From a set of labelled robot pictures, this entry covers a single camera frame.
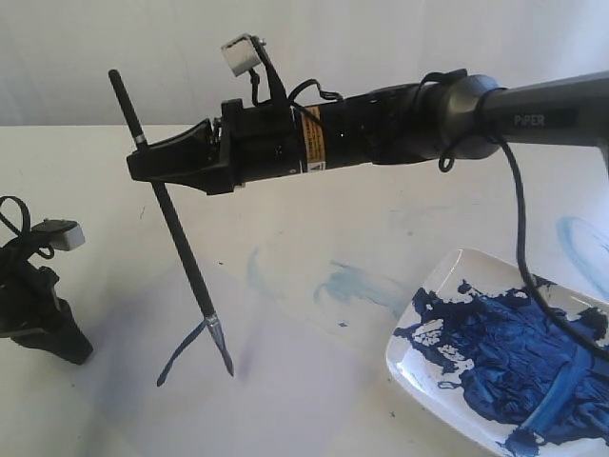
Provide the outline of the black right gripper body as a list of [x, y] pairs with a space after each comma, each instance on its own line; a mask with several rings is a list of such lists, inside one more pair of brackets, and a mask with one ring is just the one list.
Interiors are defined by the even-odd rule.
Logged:
[[206, 173], [204, 192], [230, 193], [250, 181], [347, 165], [342, 107], [323, 103], [285, 110], [222, 104], [220, 158]]

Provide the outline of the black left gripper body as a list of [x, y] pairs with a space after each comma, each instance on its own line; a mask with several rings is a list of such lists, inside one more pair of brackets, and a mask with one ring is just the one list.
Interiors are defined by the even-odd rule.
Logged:
[[68, 303], [56, 295], [59, 276], [36, 268], [16, 239], [1, 248], [1, 337], [20, 338], [58, 331], [71, 319]]

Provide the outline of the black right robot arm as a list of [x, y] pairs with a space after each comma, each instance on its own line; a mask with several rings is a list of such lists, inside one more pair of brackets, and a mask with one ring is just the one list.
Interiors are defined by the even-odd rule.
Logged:
[[229, 193], [251, 181], [352, 167], [481, 160], [500, 142], [608, 147], [604, 72], [515, 89], [464, 70], [318, 105], [245, 107], [128, 156], [131, 177]]

